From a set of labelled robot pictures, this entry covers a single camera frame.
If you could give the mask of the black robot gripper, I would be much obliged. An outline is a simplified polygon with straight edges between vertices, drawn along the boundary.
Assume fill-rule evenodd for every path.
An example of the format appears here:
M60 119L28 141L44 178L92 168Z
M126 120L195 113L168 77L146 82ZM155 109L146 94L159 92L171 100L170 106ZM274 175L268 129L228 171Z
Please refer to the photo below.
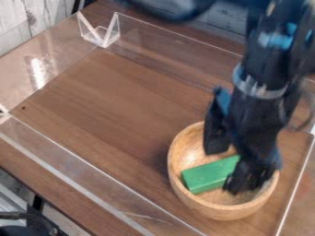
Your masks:
M223 190L236 195L260 189L282 168L276 137L290 122L302 90L297 83L276 90L259 87L242 65L234 69L232 83L231 100L226 88L212 90L203 149L207 155L214 155L228 150L230 141L235 146L242 159L226 179Z

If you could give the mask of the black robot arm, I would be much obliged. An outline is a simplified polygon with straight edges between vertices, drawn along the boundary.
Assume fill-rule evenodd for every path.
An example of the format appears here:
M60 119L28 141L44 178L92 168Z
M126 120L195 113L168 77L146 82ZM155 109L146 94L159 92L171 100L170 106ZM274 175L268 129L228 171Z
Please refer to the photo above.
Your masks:
M305 95L305 79L315 74L315 0L158 0L176 13L154 9L146 0L119 1L176 23L198 18L219 1L247 8L244 57L234 69L234 89L212 91L203 148L207 154L235 148L240 155L227 192L259 189L282 168L276 137Z

